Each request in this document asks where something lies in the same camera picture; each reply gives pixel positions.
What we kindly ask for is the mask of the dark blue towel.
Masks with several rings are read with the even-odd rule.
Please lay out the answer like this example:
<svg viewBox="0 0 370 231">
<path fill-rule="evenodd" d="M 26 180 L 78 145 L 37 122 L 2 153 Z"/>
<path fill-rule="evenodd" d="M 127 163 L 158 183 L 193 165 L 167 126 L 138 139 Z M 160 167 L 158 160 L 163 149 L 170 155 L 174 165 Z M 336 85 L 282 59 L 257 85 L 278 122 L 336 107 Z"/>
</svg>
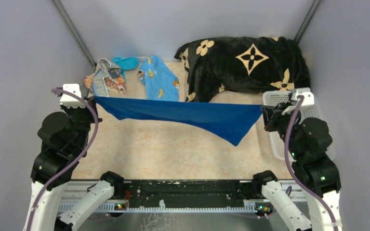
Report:
<svg viewBox="0 0 370 231">
<path fill-rule="evenodd" d="M 96 97 L 96 102 L 118 120 L 156 120 L 204 129 L 238 146 L 262 115 L 261 105 L 189 103 L 130 98 Z"/>
</svg>

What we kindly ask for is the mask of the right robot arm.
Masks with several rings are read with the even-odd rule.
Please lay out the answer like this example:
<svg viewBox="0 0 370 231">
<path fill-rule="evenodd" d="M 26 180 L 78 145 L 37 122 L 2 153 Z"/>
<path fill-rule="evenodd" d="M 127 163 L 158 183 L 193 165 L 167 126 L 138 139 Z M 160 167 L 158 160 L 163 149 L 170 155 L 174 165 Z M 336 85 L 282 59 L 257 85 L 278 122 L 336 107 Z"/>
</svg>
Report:
<svg viewBox="0 0 370 231">
<path fill-rule="evenodd" d="M 253 176 L 252 193 L 269 200 L 290 231 L 340 231 L 340 175 L 327 155 L 332 137 L 325 121 L 316 117 L 301 120 L 299 107 L 299 103 L 280 103 L 263 105 L 261 110 L 265 131 L 279 134 L 284 142 L 285 161 L 293 158 L 287 168 L 303 190 L 310 217 L 283 191 L 270 170 Z"/>
</svg>

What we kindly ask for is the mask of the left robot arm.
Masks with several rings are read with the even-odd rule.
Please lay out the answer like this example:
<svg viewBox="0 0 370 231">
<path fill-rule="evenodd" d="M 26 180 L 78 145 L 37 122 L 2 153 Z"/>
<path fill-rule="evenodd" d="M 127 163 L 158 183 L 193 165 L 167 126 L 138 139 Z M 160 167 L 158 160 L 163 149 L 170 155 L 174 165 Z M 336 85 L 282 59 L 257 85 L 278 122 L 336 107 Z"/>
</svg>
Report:
<svg viewBox="0 0 370 231">
<path fill-rule="evenodd" d="M 102 121 L 95 99 L 83 100 L 85 103 L 75 108 L 62 105 L 62 111 L 46 116 L 38 130 L 42 146 L 31 170 L 32 193 L 25 231 L 77 231 L 106 200 L 126 196 L 124 178 L 107 171 L 71 209 L 58 213 L 79 158 L 92 144 L 91 125 Z"/>
</svg>

